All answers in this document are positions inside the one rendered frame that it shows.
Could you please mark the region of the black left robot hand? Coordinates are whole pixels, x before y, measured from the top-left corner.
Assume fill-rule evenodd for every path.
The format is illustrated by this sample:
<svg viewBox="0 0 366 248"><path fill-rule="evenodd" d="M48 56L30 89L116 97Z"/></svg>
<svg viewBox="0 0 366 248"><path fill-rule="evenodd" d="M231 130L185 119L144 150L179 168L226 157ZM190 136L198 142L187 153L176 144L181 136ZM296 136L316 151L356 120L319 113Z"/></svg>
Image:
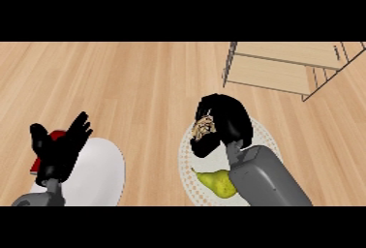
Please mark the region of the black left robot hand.
<svg viewBox="0 0 366 248"><path fill-rule="evenodd" d="M58 139L52 139L42 124L30 125L32 148L40 159L36 184L42 187L52 178L58 179L61 183L70 178L79 153L94 133L88 118L89 115L83 111L76 117L66 135Z"/></svg>

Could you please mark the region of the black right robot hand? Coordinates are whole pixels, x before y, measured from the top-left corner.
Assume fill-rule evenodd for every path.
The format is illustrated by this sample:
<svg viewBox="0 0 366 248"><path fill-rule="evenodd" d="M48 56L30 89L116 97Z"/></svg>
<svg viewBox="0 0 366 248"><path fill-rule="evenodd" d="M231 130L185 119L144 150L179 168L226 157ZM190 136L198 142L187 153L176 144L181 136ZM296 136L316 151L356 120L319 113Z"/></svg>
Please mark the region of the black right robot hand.
<svg viewBox="0 0 366 248"><path fill-rule="evenodd" d="M200 141L191 139L194 154L204 158L221 144L237 142L241 148L253 145L253 122L244 104L234 97L212 94L203 97L197 110L197 121L213 116L216 132Z"/></svg>

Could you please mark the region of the beige cupcake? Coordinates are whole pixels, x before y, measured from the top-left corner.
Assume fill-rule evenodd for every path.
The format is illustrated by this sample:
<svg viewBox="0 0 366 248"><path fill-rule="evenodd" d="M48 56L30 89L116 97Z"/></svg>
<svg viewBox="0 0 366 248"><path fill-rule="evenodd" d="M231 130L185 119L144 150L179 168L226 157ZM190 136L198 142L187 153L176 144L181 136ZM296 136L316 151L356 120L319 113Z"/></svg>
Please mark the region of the beige cupcake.
<svg viewBox="0 0 366 248"><path fill-rule="evenodd" d="M192 137L195 141L200 141L207 134L216 132L213 116L206 115L195 123L192 128Z"/></svg>

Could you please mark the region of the white round placemat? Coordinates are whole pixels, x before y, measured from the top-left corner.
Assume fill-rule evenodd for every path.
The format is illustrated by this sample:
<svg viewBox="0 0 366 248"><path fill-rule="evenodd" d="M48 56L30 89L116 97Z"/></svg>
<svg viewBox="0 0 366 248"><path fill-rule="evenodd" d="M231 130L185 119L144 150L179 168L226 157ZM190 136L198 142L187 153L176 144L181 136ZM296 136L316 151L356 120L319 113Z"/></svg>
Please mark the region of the white round placemat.
<svg viewBox="0 0 366 248"><path fill-rule="evenodd" d="M191 124L184 135L178 155L178 167L188 197L195 206L250 206L240 194L229 199L222 199L200 181L195 171L216 172L231 170L231 166L225 144L221 144L204 158L194 154L191 146L192 128L194 124Z"/></svg>

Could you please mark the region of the white plate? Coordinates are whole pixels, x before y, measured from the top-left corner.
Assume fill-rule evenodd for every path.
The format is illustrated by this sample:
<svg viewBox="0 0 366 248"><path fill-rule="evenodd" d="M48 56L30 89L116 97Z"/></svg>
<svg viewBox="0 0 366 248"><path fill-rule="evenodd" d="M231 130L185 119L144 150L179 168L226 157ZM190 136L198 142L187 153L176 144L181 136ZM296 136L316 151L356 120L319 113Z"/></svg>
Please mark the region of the white plate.
<svg viewBox="0 0 366 248"><path fill-rule="evenodd" d="M125 158L116 144L92 138L79 153L69 180L63 183L66 206L117 206L125 187ZM46 186L32 186L42 193Z"/></svg>

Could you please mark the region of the yellow-green pear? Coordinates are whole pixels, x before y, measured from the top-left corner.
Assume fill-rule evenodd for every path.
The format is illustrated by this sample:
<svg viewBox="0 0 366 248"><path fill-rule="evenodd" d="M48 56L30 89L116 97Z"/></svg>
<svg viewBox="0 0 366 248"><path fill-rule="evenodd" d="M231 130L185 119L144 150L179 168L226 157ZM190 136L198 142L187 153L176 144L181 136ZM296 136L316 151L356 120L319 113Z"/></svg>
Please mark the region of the yellow-green pear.
<svg viewBox="0 0 366 248"><path fill-rule="evenodd" d="M238 190L231 181L228 170L219 170L216 172L198 172L194 170L194 173L210 191L222 199L229 199L237 195Z"/></svg>

